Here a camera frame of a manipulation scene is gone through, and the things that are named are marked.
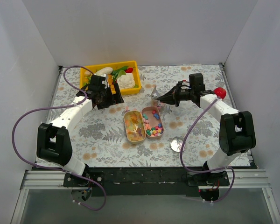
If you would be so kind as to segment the clear glass jar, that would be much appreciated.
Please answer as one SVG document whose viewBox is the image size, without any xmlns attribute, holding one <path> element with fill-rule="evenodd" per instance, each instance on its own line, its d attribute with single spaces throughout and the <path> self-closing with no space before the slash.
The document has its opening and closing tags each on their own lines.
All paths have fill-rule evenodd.
<svg viewBox="0 0 280 224">
<path fill-rule="evenodd" d="M 165 108 L 165 104 L 159 100 L 153 100 L 153 106 L 156 107 L 159 111 L 162 111 Z"/>
</svg>

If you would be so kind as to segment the silver metal scoop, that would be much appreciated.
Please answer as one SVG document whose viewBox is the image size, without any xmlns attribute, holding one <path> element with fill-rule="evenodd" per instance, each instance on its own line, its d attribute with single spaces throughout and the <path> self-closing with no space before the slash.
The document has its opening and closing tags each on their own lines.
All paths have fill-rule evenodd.
<svg viewBox="0 0 280 224">
<path fill-rule="evenodd" d="M 150 96 L 152 100 L 157 100 L 158 97 L 160 96 L 159 92 L 156 89 L 156 86 L 153 88 Z"/>
</svg>

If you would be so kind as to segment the silver jar lid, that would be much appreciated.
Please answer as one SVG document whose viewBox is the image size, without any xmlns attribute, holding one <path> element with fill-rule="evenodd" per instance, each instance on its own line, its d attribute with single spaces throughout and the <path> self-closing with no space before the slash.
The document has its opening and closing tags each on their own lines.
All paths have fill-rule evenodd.
<svg viewBox="0 0 280 224">
<path fill-rule="evenodd" d="M 179 153 L 181 151 L 181 148 L 182 148 L 182 143 L 183 143 L 183 138 L 174 137 L 171 140 L 169 146 L 174 152 Z"/>
</svg>

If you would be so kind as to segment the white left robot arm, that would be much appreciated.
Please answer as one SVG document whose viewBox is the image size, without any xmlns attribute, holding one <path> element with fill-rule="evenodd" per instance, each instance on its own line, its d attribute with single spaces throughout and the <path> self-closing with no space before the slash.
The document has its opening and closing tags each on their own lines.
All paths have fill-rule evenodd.
<svg viewBox="0 0 280 224">
<path fill-rule="evenodd" d="M 38 127 L 37 157 L 75 173 L 74 181 L 78 186 L 86 186 L 90 175 L 84 171 L 86 165 L 73 155 L 70 133 L 94 107 L 104 109 L 124 102 L 119 85 L 114 83 L 113 87 L 115 93 L 112 92 L 106 77 L 91 76 L 90 83 L 76 94 L 72 107 L 67 108 L 49 124 L 42 123 Z"/>
</svg>

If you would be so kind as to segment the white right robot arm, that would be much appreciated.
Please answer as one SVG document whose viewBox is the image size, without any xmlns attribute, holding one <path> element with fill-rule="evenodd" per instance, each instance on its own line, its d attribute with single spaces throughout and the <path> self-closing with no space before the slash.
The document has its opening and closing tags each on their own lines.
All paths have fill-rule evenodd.
<svg viewBox="0 0 280 224">
<path fill-rule="evenodd" d="M 228 169 L 229 164 L 240 154 L 256 146 L 252 114 L 238 111 L 227 105 L 214 91 L 207 90 L 201 73 L 190 74 L 189 81 L 180 81 L 166 94 L 154 96 L 159 104 L 179 106 L 181 101 L 192 101 L 203 113 L 208 112 L 219 123 L 219 149 L 203 166 L 202 181 L 215 184 L 218 173 Z"/>
</svg>

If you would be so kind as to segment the white cauliflower toy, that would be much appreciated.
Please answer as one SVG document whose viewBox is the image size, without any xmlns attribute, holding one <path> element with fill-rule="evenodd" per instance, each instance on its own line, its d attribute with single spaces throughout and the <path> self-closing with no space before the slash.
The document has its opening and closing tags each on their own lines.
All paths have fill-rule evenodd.
<svg viewBox="0 0 280 224">
<path fill-rule="evenodd" d="M 132 73 L 126 73 L 117 79 L 117 84 L 121 90 L 130 89 L 135 86 L 135 80 Z"/>
</svg>

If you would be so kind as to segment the white radish toy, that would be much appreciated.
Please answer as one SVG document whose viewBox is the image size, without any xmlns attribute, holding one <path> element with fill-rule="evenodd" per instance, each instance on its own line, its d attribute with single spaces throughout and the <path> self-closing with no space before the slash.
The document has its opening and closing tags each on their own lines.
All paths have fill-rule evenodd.
<svg viewBox="0 0 280 224">
<path fill-rule="evenodd" d="M 105 67 L 105 68 L 102 68 L 100 70 L 98 70 L 95 75 L 96 76 L 100 76 L 100 77 L 103 77 L 103 76 L 107 76 L 109 74 L 111 74 L 113 72 L 113 68 L 111 67 Z"/>
</svg>

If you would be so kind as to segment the floral table mat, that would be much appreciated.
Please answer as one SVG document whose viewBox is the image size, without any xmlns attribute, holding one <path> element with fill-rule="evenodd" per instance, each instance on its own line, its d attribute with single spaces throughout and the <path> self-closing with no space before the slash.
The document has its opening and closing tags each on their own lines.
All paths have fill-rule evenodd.
<svg viewBox="0 0 280 224">
<path fill-rule="evenodd" d="M 190 101 L 178 107 L 165 105 L 160 111 L 164 133 L 160 139 L 146 139 L 133 145 L 128 142 L 124 115 L 142 111 L 152 105 L 151 92 L 168 92 L 189 75 L 201 73 L 206 89 L 225 88 L 217 65 L 140 66 L 141 90 L 123 97 L 124 103 L 93 109 L 75 126 L 71 137 L 74 155 L 91 167 L 177 167 L 182 163 L 199 167 L 218 150 L 219 122 Z M 174 137 L 183 138 L 179 153 L 169 144 Z"/>
</svg>

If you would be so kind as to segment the green chili pepper toy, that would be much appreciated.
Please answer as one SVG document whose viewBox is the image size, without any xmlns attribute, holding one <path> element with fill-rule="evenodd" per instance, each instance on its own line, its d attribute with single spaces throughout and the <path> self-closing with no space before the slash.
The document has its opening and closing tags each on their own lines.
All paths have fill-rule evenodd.
<svg viewBox="0 0 280 224">
<path fill-rule="evenodd" d="M 117 70 L 114 70 L 112 73 L 111 73 L 111 75 L 112 76 L 115 76 L 115 75 L 117 75 L 120 71 L 126 71 L 128 69 L 128 66 L 124 66 L 124 67 L 121 67 L 121 68 L 119 68 L 119 69 L 117 69 Z"/>
</svg>

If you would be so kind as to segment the red tomato toy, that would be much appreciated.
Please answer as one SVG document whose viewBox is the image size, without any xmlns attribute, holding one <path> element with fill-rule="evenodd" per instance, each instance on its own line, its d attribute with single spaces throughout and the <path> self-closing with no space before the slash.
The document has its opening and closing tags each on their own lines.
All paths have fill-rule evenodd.
<svg viewBox="0 0 280 224">
<path fill-rule="evenodd" d="M 227 94 L 226 90 L 222 87 L 217 87 L 213 92 L 221 99 L 224 99 Z"/>
</svg>

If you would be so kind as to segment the red chili pepper toy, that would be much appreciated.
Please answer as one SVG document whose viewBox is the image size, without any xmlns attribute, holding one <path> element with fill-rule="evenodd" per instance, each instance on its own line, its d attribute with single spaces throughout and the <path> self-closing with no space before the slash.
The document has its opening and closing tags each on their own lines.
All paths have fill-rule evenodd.
<svg viewBox="0 0 280 224">
<path fill-rule="evenodd" d="M 125 72 L 126 72 L 126 73 L 132 73 L 133 70 L 134 70 L 134 69 L 130 67 L 130 68 L 128 68 L 127 70 L 125 70 Z"/>
</svg>

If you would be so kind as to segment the pink oval candy box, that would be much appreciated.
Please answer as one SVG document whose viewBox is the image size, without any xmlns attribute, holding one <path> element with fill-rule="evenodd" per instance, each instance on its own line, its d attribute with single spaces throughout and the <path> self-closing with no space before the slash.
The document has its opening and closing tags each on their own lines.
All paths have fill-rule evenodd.
<svg viewBox="0 0 280 224">
<path fill-rule="evenodd" d="M 142 109 L 146 137 L 155 140 L 160 139 L 164 133 L 164 126 L 157 107 L 145 107 Z"/>
</svg>

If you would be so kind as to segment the beige oval candy box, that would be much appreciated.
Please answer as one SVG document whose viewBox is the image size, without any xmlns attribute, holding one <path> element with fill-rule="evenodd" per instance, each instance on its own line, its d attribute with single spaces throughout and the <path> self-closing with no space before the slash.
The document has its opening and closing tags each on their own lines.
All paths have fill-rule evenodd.
<svg viewBox="0 0 280 224">
<path fill-rule="evenodd" d="M 140 144 L 146 138 L 143 117 L 139 111 L 129 111 L 124 115 L 127 140 L 133 144 Z"/>
</svg>

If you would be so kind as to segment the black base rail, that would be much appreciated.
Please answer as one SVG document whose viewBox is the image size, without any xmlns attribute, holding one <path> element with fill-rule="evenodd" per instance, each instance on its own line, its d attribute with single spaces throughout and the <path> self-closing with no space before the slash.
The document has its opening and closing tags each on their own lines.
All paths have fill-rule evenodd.
<svg viewBox="0 0 280 224">
<path fill-rule="evenodd" d="M 24 187 L 84 190 L 92 196 L 186 195 L 199 189 L 229 187 L 232 172 L 191 174 L 182 167 L 88 168 L 86 179 L 60 171 L 34 170 L 25 175 Z"/>
</svg>

